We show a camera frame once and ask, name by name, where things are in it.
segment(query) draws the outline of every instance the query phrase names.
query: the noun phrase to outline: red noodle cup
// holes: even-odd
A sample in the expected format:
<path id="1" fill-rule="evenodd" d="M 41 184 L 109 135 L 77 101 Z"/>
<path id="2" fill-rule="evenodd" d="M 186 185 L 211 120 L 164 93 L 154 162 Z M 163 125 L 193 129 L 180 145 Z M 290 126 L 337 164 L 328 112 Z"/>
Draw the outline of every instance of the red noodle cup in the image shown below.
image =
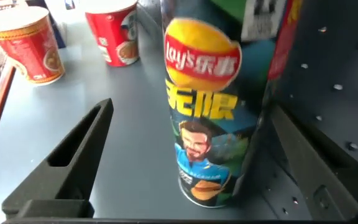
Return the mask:
<path id="1" fill-rule="evenodd" d="M 65 72 L 48 15 L 37 6 L 0 11 L 0 46 L 35 85 L 52 83 Z"/>
<path id="2" fill-rule="evenodd" d="M 111 66 L 130 65 L 139 58 L 136 2 L 99 0 L 83 5 L 98 47 Z"/>

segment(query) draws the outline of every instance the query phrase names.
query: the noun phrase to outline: blue shirt illustration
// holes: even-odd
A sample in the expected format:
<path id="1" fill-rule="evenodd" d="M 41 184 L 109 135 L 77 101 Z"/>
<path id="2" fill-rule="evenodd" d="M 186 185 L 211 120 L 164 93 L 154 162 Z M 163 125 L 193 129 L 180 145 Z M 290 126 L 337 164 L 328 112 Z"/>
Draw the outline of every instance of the blue shirt illustration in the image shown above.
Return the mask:
<path id="1" fill-rule="evenodd" d="M 187 174 L 203 180 L 220 180 L 221 185 L 227 181 L 230 171 L 228 168 L 210 163 L 207 158 L 202 161 L 189 161 L 186 151 L 175 143 L 177 161 L 180 168 Z"/>

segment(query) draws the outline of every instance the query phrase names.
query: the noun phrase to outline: lay's logo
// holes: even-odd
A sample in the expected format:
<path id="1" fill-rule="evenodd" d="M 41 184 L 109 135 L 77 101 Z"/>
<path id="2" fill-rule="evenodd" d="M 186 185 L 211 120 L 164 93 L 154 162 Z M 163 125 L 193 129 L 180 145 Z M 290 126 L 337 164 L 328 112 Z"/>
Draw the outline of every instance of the lay's logo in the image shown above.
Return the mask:
<path id="1" fill-rule="evenodd" d="M 219 29 L 194 19 L 175 18 L 165 31 L 165 65 L 180 88 L 219 91 L 241 67 L 241 48 Z"/>

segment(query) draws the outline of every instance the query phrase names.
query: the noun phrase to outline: potato chip canister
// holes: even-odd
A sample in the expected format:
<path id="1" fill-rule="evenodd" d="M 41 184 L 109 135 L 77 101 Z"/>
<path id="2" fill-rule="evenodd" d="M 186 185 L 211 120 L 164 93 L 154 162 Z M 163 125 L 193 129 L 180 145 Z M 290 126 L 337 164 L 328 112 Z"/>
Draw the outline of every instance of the potato chip canister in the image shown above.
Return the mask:
<path id="1" fill-rule="evenodd" d="M 99 0 L 82 5 L 102 56 L 113 67 L 130 65 L 139 58 L 136 3 Z"/>
<path id="2" fill-rule="evenodd" d="M 221 207 L 247 171 L 286 1 L 161 3 L 180 188 L 198 205 Z"/>
<path id="3" fill-rule="evenodd" d="M 53 83 L 65 73 L 48 14 L 37 6 L 0 11 L 0 46 L 34 85 Z"/>

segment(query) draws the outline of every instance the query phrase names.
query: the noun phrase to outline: gray shelf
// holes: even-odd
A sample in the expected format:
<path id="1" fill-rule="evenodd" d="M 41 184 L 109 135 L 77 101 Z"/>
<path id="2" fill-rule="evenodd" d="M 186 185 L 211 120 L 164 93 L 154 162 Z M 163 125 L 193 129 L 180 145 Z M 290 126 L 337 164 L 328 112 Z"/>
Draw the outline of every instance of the gray shelf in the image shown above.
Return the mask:
<path id="1" fill-rule="evenodd" d="M 68 47 L 60 52 L 67 70 L 64 77 L 32 88 L 15 76 L 0 122 L 0 222 L 2 201 L 105 98 L 112 98 L 115 110 L 91 194 L 95 217 L 309 220 L 290 168 L 281 162 L 283 151 L 273 141 L 256 146 L 242 194 L 231 206 L 202 208 L 180 192 L 163 54 L 142 27 L 139 32 L 141 59 L 128 67 L 111 68 L 86 22 L 70 24 Z M 256 142 L 273 139 L 265 137 L 268 124 Z"/>

